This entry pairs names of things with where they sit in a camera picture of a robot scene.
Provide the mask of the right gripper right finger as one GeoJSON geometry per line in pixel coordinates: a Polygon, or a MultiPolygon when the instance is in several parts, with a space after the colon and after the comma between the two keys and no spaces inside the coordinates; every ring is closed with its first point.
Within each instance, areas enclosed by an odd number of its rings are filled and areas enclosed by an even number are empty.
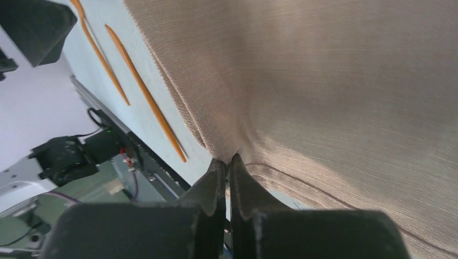
{"type": "Polygon", "coordinates": [[[239,154],[228,175],[233,258],[409,258],[381,211],[292,209],[248,173],[239,154]]]}

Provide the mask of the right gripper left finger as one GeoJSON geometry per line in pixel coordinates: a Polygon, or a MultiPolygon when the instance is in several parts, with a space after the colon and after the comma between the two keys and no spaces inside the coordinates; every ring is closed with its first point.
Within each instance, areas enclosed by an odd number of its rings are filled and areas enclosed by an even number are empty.
{"type": "Polygon", "coordinates": [[[179,199],[80,203],[58,219],[40,258],[218,258],[226,221],[225,170],[212,160],[179,199]]]}

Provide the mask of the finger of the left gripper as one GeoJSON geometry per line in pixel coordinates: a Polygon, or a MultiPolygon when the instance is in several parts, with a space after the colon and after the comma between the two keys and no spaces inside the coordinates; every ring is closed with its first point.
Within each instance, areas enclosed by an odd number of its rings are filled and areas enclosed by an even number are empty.
{"type": "Polygon", "coordinates": [[[33,67],[60,59],[77,23],[67,5],[52,1],[1,1],[1,27],[33,67]]]}

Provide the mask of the beige cloth napkin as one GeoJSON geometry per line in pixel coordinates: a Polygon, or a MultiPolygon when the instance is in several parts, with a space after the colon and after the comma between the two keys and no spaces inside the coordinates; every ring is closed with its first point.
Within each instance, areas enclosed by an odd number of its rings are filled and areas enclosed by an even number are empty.
{"type": "Polygon", "coordinates": [[[457,1],[125,1],[196,140],[457,258],[457,1]]]}

